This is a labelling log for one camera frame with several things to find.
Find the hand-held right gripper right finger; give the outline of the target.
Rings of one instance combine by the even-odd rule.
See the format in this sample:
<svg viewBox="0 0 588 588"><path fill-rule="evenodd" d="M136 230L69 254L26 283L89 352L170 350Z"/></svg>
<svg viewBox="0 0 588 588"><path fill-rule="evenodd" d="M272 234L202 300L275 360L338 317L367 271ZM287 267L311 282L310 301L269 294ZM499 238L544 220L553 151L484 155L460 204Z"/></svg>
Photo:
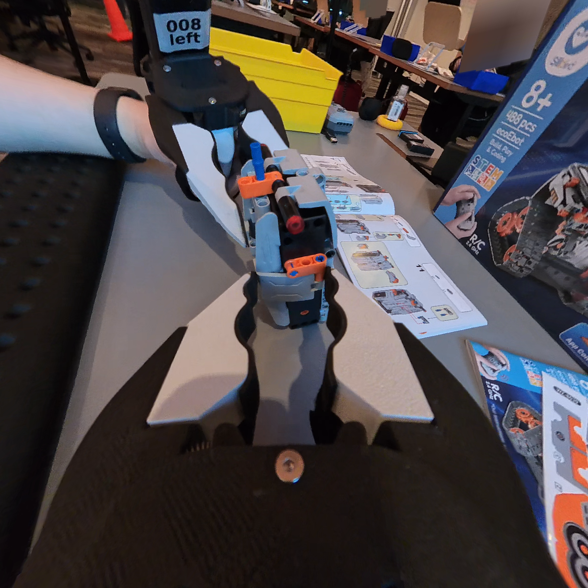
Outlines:
<svg viewBox="0 0 588 588"><path fill-rule="evenodd" d="M431 423L434 415L396 325L337 270L324 282L333 336L315 400L315 442L332 443L359 422L371 442L383 422Z"/></svg>

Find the yellow plastic bin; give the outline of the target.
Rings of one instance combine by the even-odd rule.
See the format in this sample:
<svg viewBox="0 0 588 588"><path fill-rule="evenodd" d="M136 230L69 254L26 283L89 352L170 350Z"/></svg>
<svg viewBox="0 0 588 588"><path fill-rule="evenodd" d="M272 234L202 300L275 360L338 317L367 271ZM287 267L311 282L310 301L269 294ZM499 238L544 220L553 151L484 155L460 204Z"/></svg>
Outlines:
<svg viewBox="0 0 588 588"><path fill-rule="evenodd" d="M286 130L318 134L342 72L302 49L212 28L210 52L237 65L273 102Z"/></svg>

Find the open instruction booklet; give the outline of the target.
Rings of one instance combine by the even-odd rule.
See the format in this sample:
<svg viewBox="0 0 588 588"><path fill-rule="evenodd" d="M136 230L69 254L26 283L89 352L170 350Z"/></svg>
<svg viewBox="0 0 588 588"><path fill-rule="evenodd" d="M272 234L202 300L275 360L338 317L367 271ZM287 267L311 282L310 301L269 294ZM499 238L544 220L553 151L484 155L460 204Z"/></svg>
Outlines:
<svg viewBox="0 0 588 588"><path fill-rule="evenodd" d="M392 195L339 156L302 155L326 177L334 211L337 253L350 280L417 338L488 324L435 262Z"/></svg>

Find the red bag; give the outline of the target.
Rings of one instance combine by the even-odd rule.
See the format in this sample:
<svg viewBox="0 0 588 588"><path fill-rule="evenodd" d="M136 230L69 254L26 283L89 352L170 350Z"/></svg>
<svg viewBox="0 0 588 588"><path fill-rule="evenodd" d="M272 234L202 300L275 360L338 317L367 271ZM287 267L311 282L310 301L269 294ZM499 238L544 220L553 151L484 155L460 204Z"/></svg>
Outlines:
<svg viewBox="0 0 588 588"><path fill-rule="evenodd" d="M363 89L360 82L341 77L334 92L332 102L342 106L347 111L357 112L362 96Z"/></svg>

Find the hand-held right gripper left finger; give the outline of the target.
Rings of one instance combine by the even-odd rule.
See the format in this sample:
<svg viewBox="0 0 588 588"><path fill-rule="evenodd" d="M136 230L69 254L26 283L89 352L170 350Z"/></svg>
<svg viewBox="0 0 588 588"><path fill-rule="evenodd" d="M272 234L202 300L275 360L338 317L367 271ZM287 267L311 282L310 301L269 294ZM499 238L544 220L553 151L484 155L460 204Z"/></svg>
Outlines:
<svg viewBox="0 0 588 588"><path fill-rule="evenodd" d="M187 324L147 417L150 426L198 422L208 440L220 424L254 436L259 380L249 339L258 278L244 275Z"/></svg>

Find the robot kit box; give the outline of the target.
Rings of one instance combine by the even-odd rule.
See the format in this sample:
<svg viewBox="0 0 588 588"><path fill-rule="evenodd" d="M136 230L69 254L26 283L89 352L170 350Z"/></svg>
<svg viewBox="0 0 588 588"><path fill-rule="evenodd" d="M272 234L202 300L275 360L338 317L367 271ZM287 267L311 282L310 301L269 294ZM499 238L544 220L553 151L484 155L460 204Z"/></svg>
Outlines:
<svg viewBox="0 0 588 588"><path fill-rule="evenodd" d="M587 1L568 1L435 216L587 370Z"/></svg>

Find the wooden background table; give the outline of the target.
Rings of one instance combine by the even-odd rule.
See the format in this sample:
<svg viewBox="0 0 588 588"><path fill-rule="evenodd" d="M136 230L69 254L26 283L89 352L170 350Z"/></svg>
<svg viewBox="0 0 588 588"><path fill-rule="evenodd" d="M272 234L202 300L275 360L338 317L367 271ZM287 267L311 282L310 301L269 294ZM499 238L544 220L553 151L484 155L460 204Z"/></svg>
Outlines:
<svg viewBox="0 0 588 588"><path fill-rule="evenodd" d="M433 73L428 70L417 67L414 63L404 61L393 56L383 53L378 48L369 48L370 54L378 58L376 64L376 71L382 74L382 79L398 80L398 85L402 84L403 74L407 72L410 75L416 75L424 79L436 87L444 88L448 91L453 91L464 96L471 96L477 99L489 100L491 102L500 103L504 99L504 94L488 94L483 92L472 91L464 86L455 84L452 79Z"/></svg>

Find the blue plastic bin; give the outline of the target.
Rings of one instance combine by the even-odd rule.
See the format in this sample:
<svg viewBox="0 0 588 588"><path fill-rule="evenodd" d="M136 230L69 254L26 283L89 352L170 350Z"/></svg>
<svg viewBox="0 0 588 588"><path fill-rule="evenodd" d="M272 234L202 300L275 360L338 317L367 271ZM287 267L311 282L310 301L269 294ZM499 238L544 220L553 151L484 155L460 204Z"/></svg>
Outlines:
<svg viewBox="0 0 588 588"><path fill-rule="evenodd" d="M471 70L456 73L453 82L471 91L496 95L504 90L509 77L492 70Z"/></svg>
<svg viewBox="0 0 588 588"><path fill-rule="evenodd" d="M404 38L384 35L380 46L382 53L403 61L414 62L421 46Z"/></svg>

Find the white sticker sheet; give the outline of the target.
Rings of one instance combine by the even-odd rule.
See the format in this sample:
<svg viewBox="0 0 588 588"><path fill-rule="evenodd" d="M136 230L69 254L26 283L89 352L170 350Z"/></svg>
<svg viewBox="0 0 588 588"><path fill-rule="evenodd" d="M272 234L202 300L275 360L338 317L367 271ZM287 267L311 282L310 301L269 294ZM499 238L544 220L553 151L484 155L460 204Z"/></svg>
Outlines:
<svg viewBox="0 0 588 588"><path fill-rule="evenodd" d="M587 396L542 373L548 548L569 587L587 587Z"/></svg>

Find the black perforated beam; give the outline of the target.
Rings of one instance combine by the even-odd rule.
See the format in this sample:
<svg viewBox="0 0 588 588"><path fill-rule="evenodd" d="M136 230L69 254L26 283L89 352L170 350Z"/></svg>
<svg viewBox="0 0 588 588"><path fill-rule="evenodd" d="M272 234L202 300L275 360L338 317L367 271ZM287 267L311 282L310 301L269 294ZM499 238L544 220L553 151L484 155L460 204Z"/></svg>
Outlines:
<svg viewBox="0 0 588 588"><path fill-rule="evenodd" d="M32 541L125 168L58 153L1 162L1 587Z"/></svg>

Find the clear sanitizer bottle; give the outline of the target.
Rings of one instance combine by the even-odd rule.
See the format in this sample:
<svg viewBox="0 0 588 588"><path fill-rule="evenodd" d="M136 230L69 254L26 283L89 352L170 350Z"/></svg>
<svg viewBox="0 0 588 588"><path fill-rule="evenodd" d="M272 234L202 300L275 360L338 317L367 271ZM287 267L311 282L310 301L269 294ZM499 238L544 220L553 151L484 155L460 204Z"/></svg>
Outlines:
<svg viewBox="0 0 588 588"><path fill-rule="evenodd" d="M391 99L389 107L386 111L386 118L392 122L398 122L401 120L402 112L406 105L406 96L409 92L408 85L400 85L396 94Z"/></svg>

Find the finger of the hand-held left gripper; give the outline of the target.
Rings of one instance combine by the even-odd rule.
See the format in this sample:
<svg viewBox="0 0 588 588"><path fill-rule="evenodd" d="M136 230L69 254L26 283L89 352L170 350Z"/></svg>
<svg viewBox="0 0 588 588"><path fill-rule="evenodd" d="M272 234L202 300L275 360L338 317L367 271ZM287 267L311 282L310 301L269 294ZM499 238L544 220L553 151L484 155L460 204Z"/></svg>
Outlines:
<svg viewBox="0 0 588 588"><path fill-rule="evenodd" d="M187 182L193 194L242 247L248 247L239 209L226 190L226 177L213 161L215 139L220 139L221 157L229 161L236 151L235 131L228 127L210 132L193 123L172 126L180 151L187 165Z"/></svg>
<svg viewBox="0 0 588 588"><path fill-rule="evenodd" d="M250 144L263 143L270 153L289 148L288 136L282 116L277 109L249 111L240 124L240 151L250 154Z"/></svg>

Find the orange traffic cone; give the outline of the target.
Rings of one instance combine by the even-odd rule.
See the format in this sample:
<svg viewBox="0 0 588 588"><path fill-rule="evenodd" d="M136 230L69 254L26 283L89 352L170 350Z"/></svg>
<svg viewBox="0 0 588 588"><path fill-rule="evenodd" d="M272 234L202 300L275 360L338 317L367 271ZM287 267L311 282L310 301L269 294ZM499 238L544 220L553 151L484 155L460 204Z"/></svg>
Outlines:
<svg viewBox="0 0 588 588"><path fill-rule="evenodd" d="M130 42L133 34L128 28L117 1L103 1L111 31L108 36L116 42Z"/></svg>

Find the grey toy brick robot assembly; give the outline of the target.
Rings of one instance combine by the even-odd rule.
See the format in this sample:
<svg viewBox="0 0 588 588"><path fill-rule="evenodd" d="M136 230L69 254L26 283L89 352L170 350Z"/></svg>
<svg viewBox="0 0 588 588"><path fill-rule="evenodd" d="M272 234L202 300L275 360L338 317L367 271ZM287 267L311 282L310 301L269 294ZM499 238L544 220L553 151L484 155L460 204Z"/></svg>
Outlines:
<svg viewBox="0 0 588 588"><path fill-rule="evenodd" d="M246 245L274 323L296 329L324 322L326 270L337 245L325 174L297 150L252 142L237 187Z"/></svg>

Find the grey electronic module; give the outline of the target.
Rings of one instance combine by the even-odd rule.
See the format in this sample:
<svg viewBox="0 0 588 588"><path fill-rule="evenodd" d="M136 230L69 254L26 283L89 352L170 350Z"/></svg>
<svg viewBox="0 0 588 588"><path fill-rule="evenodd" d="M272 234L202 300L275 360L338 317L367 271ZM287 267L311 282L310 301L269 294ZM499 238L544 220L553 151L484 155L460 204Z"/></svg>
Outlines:
<svg viewBox="0 0 588 588"><path fill-rule="evenodd" d="M353 129L355 118L341 105L332 102L327 111L324 128L334 135L348 135Z"/></svg>

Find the person's left forearm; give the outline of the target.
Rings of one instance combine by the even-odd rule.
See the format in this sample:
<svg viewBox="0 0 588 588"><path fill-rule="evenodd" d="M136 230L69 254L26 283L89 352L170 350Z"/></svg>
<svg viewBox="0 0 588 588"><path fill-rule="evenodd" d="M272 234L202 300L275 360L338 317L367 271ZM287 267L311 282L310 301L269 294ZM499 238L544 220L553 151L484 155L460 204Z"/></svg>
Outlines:
<svg viewBox="0 0 588 588"><path fill-rule="evenodd" d="M97 90L1 56L1 153L112 158L96 129Z"/></svg>

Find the person's left hand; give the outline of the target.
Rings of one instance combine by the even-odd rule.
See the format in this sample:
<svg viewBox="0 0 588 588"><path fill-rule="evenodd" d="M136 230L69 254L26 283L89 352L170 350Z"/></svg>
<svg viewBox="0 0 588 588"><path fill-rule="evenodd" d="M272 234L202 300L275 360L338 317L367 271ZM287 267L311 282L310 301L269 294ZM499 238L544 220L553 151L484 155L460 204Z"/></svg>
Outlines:
<svg viewBox="0 0 588 588"><path fill-rule="evenodd" d="M158 146L149 121L146 102L128 96L119 97L116 120L122 139L137 156L162 162L174 169L176 164Z"/></svg>

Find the black wristband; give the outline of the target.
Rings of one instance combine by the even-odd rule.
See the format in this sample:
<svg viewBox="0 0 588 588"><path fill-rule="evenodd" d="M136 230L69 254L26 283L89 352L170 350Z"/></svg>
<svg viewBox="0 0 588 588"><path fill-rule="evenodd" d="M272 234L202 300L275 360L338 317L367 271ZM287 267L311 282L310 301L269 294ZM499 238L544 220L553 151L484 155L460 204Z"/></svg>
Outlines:
<svg viewBox="0 0 588 588"><path fill-rule="evenodd" d="M123 140L117 122L116 108L121 97L144 101L140 94L132 89L111 86L100 88L93 102L93 118L100 139L114 160L129 164L139 164L145 158L134 153Z"/></svg>

